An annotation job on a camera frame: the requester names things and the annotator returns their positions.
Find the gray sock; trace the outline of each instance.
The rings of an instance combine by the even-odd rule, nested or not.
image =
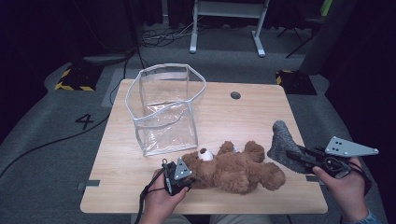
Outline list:
[[[291,134],[289,133],[288,127],[283,120],[277,120],[273,125],[273,142],[270,150],[267,152],[267,156],[274,161],[288,167],[294,172],[300,174],[310,174],[299,161],[290,159],[286,156],[286,151],[294,151],[297,153],[303,152],[298,148],[297,144],[293,141]]]

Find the brown teddy bear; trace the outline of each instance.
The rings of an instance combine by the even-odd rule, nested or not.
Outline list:
[[[286,182],[283,171],[273,162],[263,162],[264,158],[264,148],[254,141],[247,142],[243,152],[235,152],[233,143],[226,141],[217,156],[202,148],[184,155],[182,160],[192,170],[189,179],[193,188],[217,187],[247,194],[259,183],[264,188],[276,190]]]

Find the transparent plastic container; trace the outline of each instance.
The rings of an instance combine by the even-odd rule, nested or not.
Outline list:
[[[125,104],[144,156],[198,146],[193,106],[206,81],[187,64],[166,63],[142,70]]]

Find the wooden table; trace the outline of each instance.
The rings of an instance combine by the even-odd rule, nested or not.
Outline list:
[[[81,202],[85,213],[137,213],[139,194],[149,183],[153,172],[161,168],[162,160],[176,161],[196,148],[143,157],[135,136],[134,125],[124,100],[132,80],[123,80],[113,105],[106,130],[99,146],[90,181]],[[241,94],[239,100],[230,93]],[[221,144],[230,140],[242,150],[254,140],[269,150],[272,126],[278,119],[286,122],[294,141],[304,145],[283,89],[276,85],[207,83],[200,96],[196,118],[199,146],[214,154]],[[227,193],[220,189],[192,189],[177,206],[179,214],[323,214],[327,211],[318,182],[306,181],[280,165],[287,181],[279,190],[258,186],[247,195]]]

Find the person's right hand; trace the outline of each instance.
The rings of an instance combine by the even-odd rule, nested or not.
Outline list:
[[[351,162],[359,165],[358,158],[353,157]],[[354,171],[341,179],[336,179],[328,175],[319,167],[314,167],[315,175],[329,188],[338,206],[341,208],[344,221],[359,221],[369,214],[366,202],[364,201],[364,179]]]

